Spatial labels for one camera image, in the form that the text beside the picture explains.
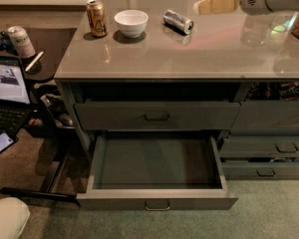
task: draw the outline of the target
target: open drawer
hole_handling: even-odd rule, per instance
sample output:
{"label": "open drawer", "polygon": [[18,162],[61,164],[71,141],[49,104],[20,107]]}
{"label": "open drawer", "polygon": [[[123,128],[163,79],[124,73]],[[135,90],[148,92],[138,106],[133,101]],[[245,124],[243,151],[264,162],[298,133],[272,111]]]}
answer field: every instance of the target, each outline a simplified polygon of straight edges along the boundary
{"label": "open drawer", "polygon": [[89,209],[229,209],[213,138],[198,132],[108,132],[97,139],[86,193]]}

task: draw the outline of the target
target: laptop screen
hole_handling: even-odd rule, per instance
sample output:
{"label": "laptop screen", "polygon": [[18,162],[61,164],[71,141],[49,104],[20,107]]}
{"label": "laptop screen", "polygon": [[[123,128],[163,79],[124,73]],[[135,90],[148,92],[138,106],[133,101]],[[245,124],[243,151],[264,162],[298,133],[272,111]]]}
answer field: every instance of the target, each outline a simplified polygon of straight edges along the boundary
{"label": "laptop screen", "polygon": [[0,100],[30,104],[20,62],[16,58],[0,57]]}

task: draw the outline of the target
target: drawer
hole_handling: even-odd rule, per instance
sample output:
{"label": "drawer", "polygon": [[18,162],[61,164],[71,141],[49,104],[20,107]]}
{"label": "drawer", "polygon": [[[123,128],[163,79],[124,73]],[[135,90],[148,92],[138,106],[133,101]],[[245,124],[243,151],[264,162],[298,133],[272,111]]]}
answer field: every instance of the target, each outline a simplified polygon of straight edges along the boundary
{"label": "drawer", "polygon": [[75,111],[85,130],[231,128],[240,104],[228,102],[89,102]]}
{"label": "drawer", "polygon": [[97,138],[82,207],[93,209],[229,209],[215,141],[199,133],[107,132]]}
{"label": "drawer", "polygon": [[299,101],[241,103],[233,128],[299,128]]}
{"label": "drawer", "polygon": [[223,162],[227,179],[299,179],[299,162]]}
{"label": "drawer", "polygon": [[299,157],[299,136],[232,136],[223,140],[220,157]]}

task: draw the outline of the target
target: soda can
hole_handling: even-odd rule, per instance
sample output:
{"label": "soda can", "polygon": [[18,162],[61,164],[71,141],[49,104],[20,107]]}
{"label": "soda can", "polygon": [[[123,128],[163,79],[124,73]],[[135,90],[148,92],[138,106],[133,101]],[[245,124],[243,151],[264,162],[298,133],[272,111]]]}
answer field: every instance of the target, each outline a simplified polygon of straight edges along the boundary
{"label": "soda can", "polygon": [[27,31],[23,27],[10,27],[7,33],[20,58],[26,59],[36,55]]}
{"label": "soda can", "polygon": [[87,1],[87,14],[91,28],[91,34],[95,37],[104,37],[108,34],[104,4],[101,0]]}
{"label": "soda can", "polygon": [[189,35],[193,28],[192,20],[171,10],[165,11],[162,16],[163,21],[172,28],[180,31],[183,34]]}

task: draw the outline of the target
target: floor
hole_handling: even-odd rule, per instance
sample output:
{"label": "floor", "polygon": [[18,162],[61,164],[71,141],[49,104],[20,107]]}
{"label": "floor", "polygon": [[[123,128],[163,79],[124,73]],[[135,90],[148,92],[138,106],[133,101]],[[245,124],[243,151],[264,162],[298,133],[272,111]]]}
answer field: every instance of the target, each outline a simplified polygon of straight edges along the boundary
{"label": "floor", "polygon": [[[18,136],[0,155],[0,188],[37,190],[56,147],[23,129]],[[88,173],[80,145],[73,142],[54,190],[83,192]],[[228,211],[92,211],[74,203],[23,199],[31,216],[21,239],[299,238],[299,180],[239,180],[228,186],[239,197]]]}

